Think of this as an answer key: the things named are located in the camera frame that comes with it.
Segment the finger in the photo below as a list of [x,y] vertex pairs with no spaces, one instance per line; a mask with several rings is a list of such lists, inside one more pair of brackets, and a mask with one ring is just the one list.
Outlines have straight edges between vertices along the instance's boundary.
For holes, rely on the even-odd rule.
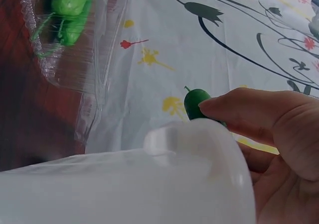
[[235,124],[227,123],[227,128],[229,131],[245,136],[255,142],[275,146],[272,132],[263,127],[250,124],[245,120]]
[[269,92],[237,88],[199,104],[202,113],[226,123],[246,120],[249,123],[271,130],[287,112],[316,99],[297,92]]
[[250,171],[264,173],[269,168],[276,154],[260,151],[245,144],[237,142],[246,159]]
[[253,182],[253,185],[255,185],[260,179],[261,174],[250,171],[250,177],[251,177],[251,181]]

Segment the hand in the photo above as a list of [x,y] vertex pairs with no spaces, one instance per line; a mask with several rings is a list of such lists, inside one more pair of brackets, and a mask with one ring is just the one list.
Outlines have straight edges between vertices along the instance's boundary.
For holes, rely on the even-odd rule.
[[258,224],[319,224],[319,100],[239,88],[199,107],[231,132],[278,149],[275,155],[239,144],[251,172]]

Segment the small green pepper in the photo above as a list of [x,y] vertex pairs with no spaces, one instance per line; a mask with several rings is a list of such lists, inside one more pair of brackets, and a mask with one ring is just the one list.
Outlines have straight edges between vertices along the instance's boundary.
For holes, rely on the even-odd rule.
[[[189,120],[193,120],[196,118],[208,118],[205,115],[203,115],[198,105],[199,103],[207,99],[210,99],[211,96],[206,91],[201,89],[195,89],[191,91],[187,86],[185,86],[185,89],[187,89],[188,94],[185,96],[184,106]],[[221,123],[223,126],[226,127],[225,122],[217,122]]]
[[62,21],[61,32],[58,34],[62,45],[72,46],[79,39],[91,10],[91,4],[92,0],[87,0],[82,13],[76,19],[65,23]]
[[52,11],[56,15],[63,16],[66,20],[73,20],[81,14],[86,0],[52,0]]

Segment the white plastic container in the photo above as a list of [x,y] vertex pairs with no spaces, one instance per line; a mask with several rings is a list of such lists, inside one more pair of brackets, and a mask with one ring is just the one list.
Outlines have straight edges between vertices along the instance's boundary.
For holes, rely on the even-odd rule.
[[1,224],[254,224],[252,183],[228,130],[196,119],[144,149],[0,173]]

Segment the yellow splash print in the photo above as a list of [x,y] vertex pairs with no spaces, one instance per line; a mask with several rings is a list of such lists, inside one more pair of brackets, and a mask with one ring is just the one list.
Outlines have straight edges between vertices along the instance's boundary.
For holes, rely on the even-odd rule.
[[158,65],[163,66],[167,69],[170,69],[171,71],[175,71],[175,69],[173,67],[170,67],[162,62],[159,62],[156,59],[156,56],[159,54],[158,51],[153,50],[151,52],[151,50],[144,47],[142,50],[142,54],[143,54],[143,58],[141,59],[141,61],[138,62],[138,64],[146,63],[148,66],[151,66],[152,64],[158,64]]
[[124,27],[125,28],[129,28],[129,27],[132,27],[132,26],[134,26],[134,21],[133,20],[126,20],[124,22]]
[[186,122],[183,114],[186,114],[183,102],[177,97],[167,97],[163,101],[163,112],[169,112],[170,116],[177,115],[182,121]]
[[279,154],[278,149],[268,146],[268,145],[264,145],[261,143],[253,143],[252,141],[249,141],[248,139],[244,138],[244,137],[240,137],[237,139],[237,142],[240,142],[242,144],[245,144],[251,148],[255,148],[264,152],[268,152],[268,153],[274,153],[274,154]]

